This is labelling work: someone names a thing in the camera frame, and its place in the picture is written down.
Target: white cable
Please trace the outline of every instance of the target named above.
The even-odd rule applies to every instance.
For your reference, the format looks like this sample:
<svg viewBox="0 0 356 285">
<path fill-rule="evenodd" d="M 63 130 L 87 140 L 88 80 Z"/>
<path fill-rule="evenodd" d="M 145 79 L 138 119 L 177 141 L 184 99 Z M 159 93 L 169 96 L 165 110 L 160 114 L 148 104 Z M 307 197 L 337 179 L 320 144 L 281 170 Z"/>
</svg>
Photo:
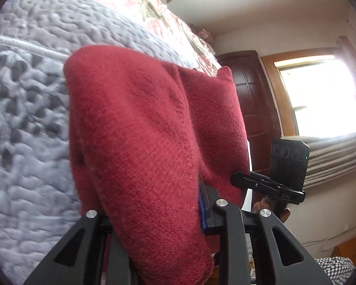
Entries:
<svg viewBox="0 0 356 285">
<path fill-rule="evenodd" d="M 326 238 L 326 239 L 315 240 L 315 241 L 308 241 L 308 242 L 302 243 L 302 245 L 303 245 L 304 247 L 310 247 L 310 246 L 315 245 L 315 244 L 318 244 L 318 243 L 322 243 L 322 242 L 326 243 L 327 241 L 329 241 L 329 240 L 331 240 L 331 239 L 334 239 L 334 238 L 337 238 L 337 237 L 339 237 L 339 236 L 341 236 L 341 235 L 343 235 L 343 234 L 346 234 L 346 233 L 348 233 L 348 232 L 350 232 L 350 231 L 352 231 L 352 230 L 354 230 L 354 229 L 356 229 L 356 226 L 353 227 L 353 228 L 351 228 L 351 229 L 344 230 L 344 231 L 342 231 L 341 233 L 335 234 L 335 235 L 333 235 L 333 236 L 331 236 L 331 237 L 328 237 L 328 238 Z M 335 245 L 334 245 L 334 246 L 332 246 L 332 247 L 329 247 L 329 248 L 327 248 L 327 249 L 324 249 L 323 246 L 324 246 L 324 244 L 320 247 L 320 251 L 327 251 L 327 250 L 330 250 L 331 248 L 335 247 Z"/>
</svg>

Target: bed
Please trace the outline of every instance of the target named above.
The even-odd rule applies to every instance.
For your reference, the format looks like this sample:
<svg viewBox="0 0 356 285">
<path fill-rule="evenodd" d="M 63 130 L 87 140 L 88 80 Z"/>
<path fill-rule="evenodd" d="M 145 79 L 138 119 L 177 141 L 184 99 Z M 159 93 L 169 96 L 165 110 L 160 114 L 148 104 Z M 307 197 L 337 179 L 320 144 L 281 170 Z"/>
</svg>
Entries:
<svg viewBox="0 0 356 285">
<path fill-rule="evenodd" d="M 131 48 L 211 76 L 211 47 L 160 0 L 7 0 L 0 10 L 0 268 L 21 285 L 80 217 L 63 64 Z"/>
</svg>

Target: wooden door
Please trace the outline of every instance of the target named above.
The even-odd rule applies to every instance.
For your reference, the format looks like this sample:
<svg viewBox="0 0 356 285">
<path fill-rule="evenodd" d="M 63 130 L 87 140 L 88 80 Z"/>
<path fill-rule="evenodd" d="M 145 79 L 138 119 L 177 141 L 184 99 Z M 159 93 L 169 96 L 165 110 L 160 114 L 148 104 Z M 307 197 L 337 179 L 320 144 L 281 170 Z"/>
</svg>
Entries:
<svg viewBox="0 0 356 285">
<path fill-rule="evenodd" d="M 231 52 L 217 56 L 217 59 L 222 66 L 232 70 L 251 147 L 253 171 L 268 175 L 271 142 L 281 137 L 281 128 L 257 52 Z"/>
</svg>

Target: checkered fabric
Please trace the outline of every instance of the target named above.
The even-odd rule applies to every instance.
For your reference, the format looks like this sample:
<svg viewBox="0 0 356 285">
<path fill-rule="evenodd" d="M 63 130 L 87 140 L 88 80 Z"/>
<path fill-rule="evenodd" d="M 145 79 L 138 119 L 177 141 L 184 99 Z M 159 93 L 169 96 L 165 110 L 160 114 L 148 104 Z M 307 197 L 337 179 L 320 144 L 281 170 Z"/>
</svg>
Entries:
<svg viewBox="0 0 356 285">
<path fill-rule="evenodd" d="M 349 258 L 318 258 L 316 262 L 323 268 L 334 285 L 343 285 L 355 269 Z"/>
</svg>

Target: gray quilted blanket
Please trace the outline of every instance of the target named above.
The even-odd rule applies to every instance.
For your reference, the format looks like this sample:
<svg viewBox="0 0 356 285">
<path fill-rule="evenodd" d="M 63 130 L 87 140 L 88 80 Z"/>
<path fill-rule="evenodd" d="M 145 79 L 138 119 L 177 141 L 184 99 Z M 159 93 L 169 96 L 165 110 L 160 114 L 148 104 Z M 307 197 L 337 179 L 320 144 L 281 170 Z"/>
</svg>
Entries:
<svg viewBox="0 0 356 285">
<path fill-rule="evenodd" d="M 14 285 L 79 219 L 63 63 L 124 46 L 192 68 L 143 27 L 92 0 L 8 0 L 0 12 L 0 267 Z"/>
</svg>

